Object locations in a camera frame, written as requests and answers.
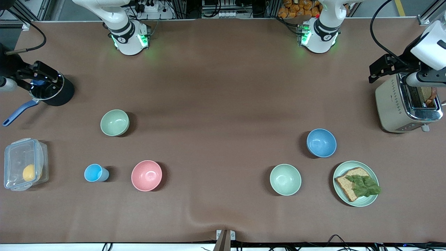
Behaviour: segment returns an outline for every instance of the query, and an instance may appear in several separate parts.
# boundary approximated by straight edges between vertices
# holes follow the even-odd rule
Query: green plate
[[[335,180],[336,178],[344,175],[346,172],[348,172],[349,170],[356,168],[356,167],[360,167],[360,168],[364,169],[370,175],[370,177],[378,185],[380,185],[378,183],[378,178],[376,177],[375,173],[370,169],[370,167],[368,167],[364,163],[361,163],[359,161],[354,161],[354,160],[346,161],[346,162],[340,164],[336,168],[336,170],[334,171],[334,174],[333,174],[333,185],[334,185],[335,191],[338,194],[339,198],[341,198],[341,200],[343,200],[345,203],[352,205],[352,206],[357,206],[357,207],[368,206],[376,200],[378,195],[371,195],[369,197],[361,196],[358,199],[356,199],[354,202],[351,202],[348,200],[344,191],[342,190],[342,188],[338,185],[338,183]]]

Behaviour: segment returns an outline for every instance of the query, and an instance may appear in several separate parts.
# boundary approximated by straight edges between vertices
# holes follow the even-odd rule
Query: bread slice
[[[344,175],[336,178],[336,182],[338,185],[342,188],[345,195],[347,196],[348,200],[351,202],[354,202],[358,197],[356,196],[355,192],[353,191],[353,182],[347,180],[345,176],[347,175],[359,175],[359,176],[370,176],[364,169],[357,167],[349,170]]]

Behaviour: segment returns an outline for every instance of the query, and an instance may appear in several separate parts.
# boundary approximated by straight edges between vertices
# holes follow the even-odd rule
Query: yellow floor line
[[[395,0],[396,8],[398,9],[398,13],[400,17],[405,17],[406,13],[404,13],[403,5],[401,4],[401,0]]]

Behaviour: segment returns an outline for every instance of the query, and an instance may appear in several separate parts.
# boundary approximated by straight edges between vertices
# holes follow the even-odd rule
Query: container lid
[[[36,139],[24,138],[4,150],[4,187],[13,191],[28,189],[42,175],[43,151]]]

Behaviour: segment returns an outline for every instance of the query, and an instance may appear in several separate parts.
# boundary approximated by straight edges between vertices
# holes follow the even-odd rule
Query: sandwich
[[[343,176],[336,178],[336,182],[351,202],[361,196],[369,197],[381,193],[378,184],[360,167],[353,168]]]

